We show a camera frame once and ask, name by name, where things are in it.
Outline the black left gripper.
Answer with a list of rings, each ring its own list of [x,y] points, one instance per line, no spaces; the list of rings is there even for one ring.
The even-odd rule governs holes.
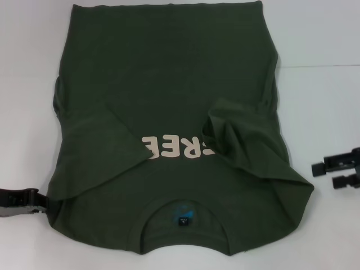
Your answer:
[[[48,197],[39,190],[0,189],[0,217],[12,217],[21,214],[46,214]]]

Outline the dark green FREE t-shirt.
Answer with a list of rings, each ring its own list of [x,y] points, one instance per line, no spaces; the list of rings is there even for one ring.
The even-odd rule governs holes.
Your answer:
[[[290,166],[261,2],[73,6],[53,108],[53,229],[146,254],[226,255],[296,230],[313,185]]]

